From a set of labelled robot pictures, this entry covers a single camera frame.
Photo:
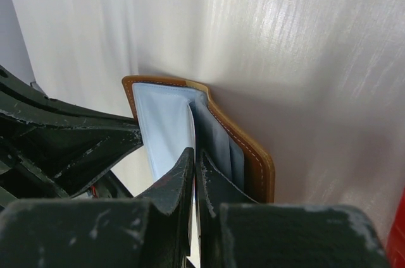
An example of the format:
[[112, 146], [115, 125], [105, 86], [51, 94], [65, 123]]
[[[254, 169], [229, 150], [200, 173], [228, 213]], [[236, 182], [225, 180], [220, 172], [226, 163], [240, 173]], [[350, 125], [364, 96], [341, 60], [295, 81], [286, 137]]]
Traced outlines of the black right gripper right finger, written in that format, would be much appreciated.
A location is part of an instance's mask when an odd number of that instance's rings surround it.
[[346, 205], [259, 204], [205, 151], [196, 166], [202, 267], [388, 267], [368, 217]]

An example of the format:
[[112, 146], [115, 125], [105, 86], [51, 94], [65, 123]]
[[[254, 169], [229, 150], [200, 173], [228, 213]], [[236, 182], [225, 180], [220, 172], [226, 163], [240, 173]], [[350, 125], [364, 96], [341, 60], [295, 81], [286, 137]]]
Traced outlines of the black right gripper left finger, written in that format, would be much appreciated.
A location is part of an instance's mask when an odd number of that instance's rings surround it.
[[2, 267], [186, 267], [194, 151], [135, 198], [31, 199], [1, 213]]

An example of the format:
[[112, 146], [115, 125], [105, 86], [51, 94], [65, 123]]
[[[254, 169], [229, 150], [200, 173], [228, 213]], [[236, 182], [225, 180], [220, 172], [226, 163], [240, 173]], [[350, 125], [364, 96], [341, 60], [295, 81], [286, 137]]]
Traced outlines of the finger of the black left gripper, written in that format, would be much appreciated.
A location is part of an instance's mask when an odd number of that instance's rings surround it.
[[105, 119], [119, 121], [125, 124], [138, 125], [138, 121], [133, 118], [103, 113], [50, 98], [22, 82], [6, 68], [1, 66], [1, 101], [3, 101], [6, 96], [18, 103], [28, 104], [32, 107], [56, 114]]
[[85, 119], [74, 125], [1, 117], [1, 181], [17, 198], [73, 198], [142, 146], [133, 121]]

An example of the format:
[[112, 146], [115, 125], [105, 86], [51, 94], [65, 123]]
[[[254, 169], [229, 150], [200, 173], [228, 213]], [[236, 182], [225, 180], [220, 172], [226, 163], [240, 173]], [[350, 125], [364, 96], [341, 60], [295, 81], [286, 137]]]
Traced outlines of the brown leather card holder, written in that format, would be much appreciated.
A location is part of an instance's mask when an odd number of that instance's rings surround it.
[[172, 168], [183, 149], [205, 148], [237, 188], [257, 202], [274, 201], [270, 154], [219, 108], [206, 85], [152, 75], [126, 76], [122, 84], [155, 180]]

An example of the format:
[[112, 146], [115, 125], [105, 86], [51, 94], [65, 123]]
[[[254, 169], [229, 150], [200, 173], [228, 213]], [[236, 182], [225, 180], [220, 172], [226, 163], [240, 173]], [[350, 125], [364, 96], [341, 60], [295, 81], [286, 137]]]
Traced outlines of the red plastic bin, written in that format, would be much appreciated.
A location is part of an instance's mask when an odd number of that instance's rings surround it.
[[391, 267], [405, 268], [405, 193], [396, 211], [394, 222], [387, 239], [387, 258]]

